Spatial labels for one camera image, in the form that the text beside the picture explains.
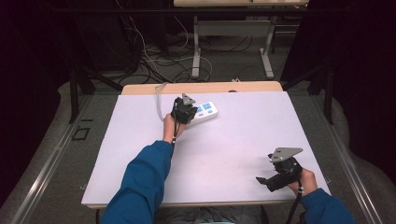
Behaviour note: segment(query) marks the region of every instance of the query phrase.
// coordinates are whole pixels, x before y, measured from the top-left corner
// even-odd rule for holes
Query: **white desk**
[[[284,7],[304,6],[308,2],[308,0],[175,0],[174,5],[175,7]],[[274,73],[268,58],[268,52],[275,26],[276,17],[272,17],[269,21],[198,21],[198,18],[194,17],[192,77],[199,76],[200,35],[252,35],[265,36],[264,48],[260,49],[260,55],[266,77],[273,79]]]
[[[172,93],[183,89],[180,87],[188,89],[185,92],[214,91],[188,95],[197,104],[213,101],[219,114],[189,127],[177,139],[162,206],[291,202],[295,196],[288,188],[270,192],[256,180],[256,176],[269,178],[276,174],[267,157],[276,147],[302,147],[304,151],[295,156],[296,160],[314,171],[318,185],[329,192],[290,98],[278,91],[278,83],[168,85],[162,91],[169,88],[170,93],[160,94],[163,115],[170,112],[175,98],[181,95]],[[252,91],[240,91],[249,85]],[[260,91],[260,85],[268,85],[269,91]],[[156,95],[150,94],[155,92],[154,86],[137,85],[138,90],[147,91],[119,97],[82,204],[106,207],[120,187],[128,162],[144,146],[162,138]],[[133,88],[129,86],[123,93],[136,94]],[[227,89],[238,92],[222,92]]]

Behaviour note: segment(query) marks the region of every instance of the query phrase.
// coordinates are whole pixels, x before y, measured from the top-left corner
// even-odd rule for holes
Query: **table top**
[[[309,0],[175,0],[175,7],[304,6]]]
[[[127,85],[121,95],[155,94],[160,84]],[[160,94],[228,92],[228,91],[283,91],[277,81],[168,83],[158,89]]]
[[[277,147],[303,148],[296,160],[315,172],[318,185],[329,192],[290,98],[279,83],[167,84],[157,89],[160,94],[156,97],[158,86],[124,88],[82,204],[90,208],[106,207],[120,187],[128,162],[144,146],[162,136],[157,97],[161,97],[160,109],[165,114],[181,93],[187,93],[197,104],[212,101],[219,114],[188,127],[177,139],[162,206],[292,202],[295,196],[291,190],[270,192],[255,178],[276,174],[267,155]]]

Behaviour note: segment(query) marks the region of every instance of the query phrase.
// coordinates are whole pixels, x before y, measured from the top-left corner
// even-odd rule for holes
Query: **desk leg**
[[[260,55],[262,56],[262,64],[264,66],[265,75],[268,79],[274,79],[274,73],[270,64],[270,60],[268,58],[268,52],[271,48],[271,41],[274,35],[276,25],[276,17],[271,18],[271,24],[268,27],[267,36],[265,38],[265,46],[264,49],[260,49]]]
[[[199,49],[198,18],[194,17],[194,59],[192,61],[192,78],[198,78],[201,50]]]

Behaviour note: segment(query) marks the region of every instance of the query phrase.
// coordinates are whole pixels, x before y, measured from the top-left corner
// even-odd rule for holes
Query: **black cable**
[[[155,71],[154,69],[152,69],[151,66],[150,66],[146,61],[142,60],[142,64],[143,64],[144,66],[146,66],[147,69],[148,69],[149,71],[151,71],[151,73],[152,73],[154,76],[156,76],[158,79],[162,80],[163,82],[170,82],[170,83],[173,83],[172,80],[170,80],[170,79],[167,78],[167,77],[164,77],[163,75],[161,75],[160,73],[158,73],[157,71]]]
[[[235,47],[233,47],[232,49],[209,49],[209,48],[205,49],[205,48],[202,48],[202,50],[208,51],[208,52],[244,51],[245,49],[248,49],[251,46],[251,43],[253,42],[253,36],[250,36],[250,42],[248,43],[248,45],[244,49],[236,50],[236,48],[238,48],[243,42],[245,42],[245,40],[247,38],[248,38],[248,36],[245,36],[245,38],[241,42],[239,42],[239,44],[237,44]]]
[[[244,72],[245,70],[249,69],[249,68],[257,68],[259,69],[262,73],[264,73],[264,70],[262,70],[259,66],[256,65],[250,65],[247,67],[244,67],[242,70],[240,70],[239,72],[236,73],[235,79],[240,79],[242,72]]]
[[[192,75],[191,75],[191,73],[190,72],[188,72],[187,73],[187,75],[188,75],[188,77],[187,78],[184,78],[184,77],[181,77],[181,78],[178,78],[178,77],[180,77],[181,75],[184,75],[184,74],[186,74],[186,73],[184,73],[185,71],[181,71],[181,72],[179,72],[178,74],[176,74],[175,75],[175,77],[173,78],[173,81],[175,82],[175,83],[180,83],[180,82],[182,82],[181,80],[186,80],[186,81],[184,81],[184,82],[190,82],[191,81],[191,79],[192,79]]]
[[[296,208],[297,208],[297,205],[298,205],[298,203],[300,202],[302,196],[303,196],[303,185],[301,184],[301,181],[298,180],[298,193],[297,193],[297,197],[296,197],[296,199],[294,200],[293,206],[292,206],[291,209],[290,209],[289,217],[288,217],[288,220],[286,221],[286,224],[290,224],[290,223],[291,223],[291,220],[293,219],[293,216],[294,216],[294,212],[295,212],[295,210],[296,210]]]
[[[191,52],[193,52],[193,39],[188,39],[187,38],[182,38],[180,36],[177,36],[180,39],[176,42],[173,43],[169,43],[169,47],[178,47],[178,50],[180,49],[186,49],[187,51],[182,53],[182,54],[178,54],[179,57],[185,56],[185,55],[190,55]]]
[[[180,67],[183,68],[183,70],[182,70],[181,72],[179,72],[178,74],[176,74],[176,75],[174,76],[174,78],[172,79],[172,82],[177,83],[177,82],[179,81],[179,79],[177,79],[177,77],[179,77],[179,76],[182,75],[183,73],[187,73],[188,76],[189,76],[189,78],[187,78],[187,81],[186,81],[186,82],[189,82],[189,81],[192,79],[191,72],[189,72],[189,69],[187,69],[183,64],[181,64],[180,62],[175,61],[175,60],[173,60],[173,59],[171,59],[171,58],[169,58],[169,57],[165,57],[165,56],[163,56],[163,57],[164,57],[166,60],[169,60],[169,63],[173,63],[173,64],[164,65],[164,64],[159,64],[159,63],[157,63],[159,66],[172,66],[172,65],[177,64],[177,65],[179,65]]]
[[[95,213],[95,222],[96,222],[96,224],[99,224],[99,222],[100,222],[99,212],[100,212],[100,209],[96,209],[96,213]]]
[[[174,136],[173,136],[173,139],[172,139],[172,154],[171,154],[171,158],[173,157],[173,153],[175,151],[175,142],[176,142],[176,136],[177,136],[176,109],[177,109],[177,99],[174,101],[174,106],[173,106],[173,109],[172,109],[175,126],[174,126]]]
[[[144,81],[141,82],[140,84],[146,84],[146,83],[148,83],[149,80],[152,78],[150,75],[146,75],[146,74],[133,74],[133,75],[125,76],[125,77],[123,77],[122,79],[120,79],[120,80],[119,80],[119,84],[121,85],[121,82],[122,82],[123,80],[127,79],[128,77],[146,77],[146,80],[144,80]]]
[[[200,67],[199,68],[200,70],[204,70],[204,71],[206,71],[207,72],[207,76],[204,78],[204,79],[195,79],[197,82],[209,82],[209,80],[210,80],[210,75],[211,75],[211,73],[209,72],[209,71],[207,71],[205,68],[203,68],[203,67]]]
[[[176,60],[170,58],[170,56],[164,56],[164,55],[159,55],[159,56],[154,60],[154,62],[155,62],[156,64],[158,64],[159,66],[164,66],[164,67],[172,66],[172,65],[175,65],[175,64],[179,64],[180,66],[182,66],[178,61],[176,61]]]

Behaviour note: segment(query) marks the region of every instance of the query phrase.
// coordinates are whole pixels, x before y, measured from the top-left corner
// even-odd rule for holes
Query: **blue sleeve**
[[[356,223],[344,204],[336,197],[317,189],[301,199],[308,224]]]
[[[107,205],[101,223],[152,224],[163,202],[163,189],[171,167],[171,144],[156,141],[127,166],[119,191]]]

